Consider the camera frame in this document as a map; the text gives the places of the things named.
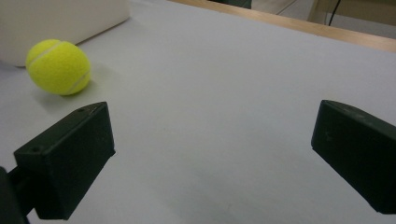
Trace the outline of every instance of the tennis ball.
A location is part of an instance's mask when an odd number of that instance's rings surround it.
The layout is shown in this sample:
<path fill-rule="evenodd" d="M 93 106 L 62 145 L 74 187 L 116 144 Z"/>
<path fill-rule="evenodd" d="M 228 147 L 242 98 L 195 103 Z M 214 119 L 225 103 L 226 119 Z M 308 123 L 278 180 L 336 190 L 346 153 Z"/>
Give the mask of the tennis ball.
<path fill-rule="evenodd" d="M 38 87 L 59 95 L 81 91 L 91 78 L 85 53 L 69 42 L 56 39 L 44 40 L 29 50 L 26 70 Z"/>

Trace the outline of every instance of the white box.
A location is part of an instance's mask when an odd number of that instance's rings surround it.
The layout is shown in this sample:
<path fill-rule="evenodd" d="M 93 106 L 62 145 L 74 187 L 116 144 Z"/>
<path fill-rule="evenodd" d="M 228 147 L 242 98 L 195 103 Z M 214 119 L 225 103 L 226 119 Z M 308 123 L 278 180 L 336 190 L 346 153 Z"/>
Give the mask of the white box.
<path fill-rule="evenodd" d="M 129 16 L 127 0 L 0 0 L 0 61 L 24 66 L 41 40 L 77 44 Z"/>

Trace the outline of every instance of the wooden table edge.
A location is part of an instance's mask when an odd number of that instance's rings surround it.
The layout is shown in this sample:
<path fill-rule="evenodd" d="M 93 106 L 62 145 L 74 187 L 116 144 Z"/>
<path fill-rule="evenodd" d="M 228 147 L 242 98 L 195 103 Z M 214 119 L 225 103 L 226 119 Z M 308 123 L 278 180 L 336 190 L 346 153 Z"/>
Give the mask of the wooden table edge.
<path fill-rule="evenodd" d="M 221 13 L 232 14 L 254 21 L 263 21 L 273 25 L 289 28 L 296 31 L 319 35 L 331 39 L 345 41 L 372 49 L 380 49 L 389 52 L 396 52 L 396 39 L 391 39 L 378 35 L 368 35 L 355 31 L 349 31 L 341 28 L 326 26 L 309 21 L 300 21 L 292 18 L 277 16 L 265 12 L 250 10 L 241 7 L 233 7 L 217 2 L 206 0 L 169 0 L 193 7 L 201 7 L 215 10 Z"/>

